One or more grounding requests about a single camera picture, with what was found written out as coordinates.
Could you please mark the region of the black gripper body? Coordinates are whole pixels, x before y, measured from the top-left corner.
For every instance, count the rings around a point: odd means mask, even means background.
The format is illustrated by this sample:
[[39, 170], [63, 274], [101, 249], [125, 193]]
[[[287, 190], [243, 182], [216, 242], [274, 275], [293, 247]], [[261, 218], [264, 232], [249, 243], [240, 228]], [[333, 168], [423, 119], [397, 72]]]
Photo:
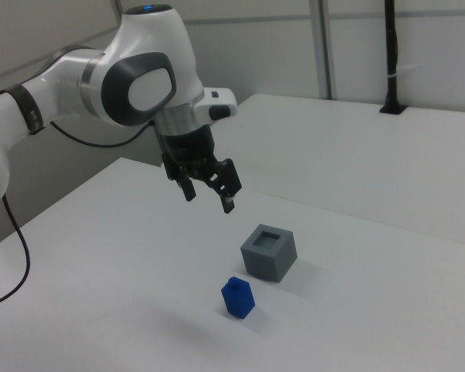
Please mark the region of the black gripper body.
[[211, 171], [221, 164], [214, 154], [215, 142], [210, 125], [179, 136], [168, 136], [157, 131], [157, 140], [166, 171], [185, 167]]

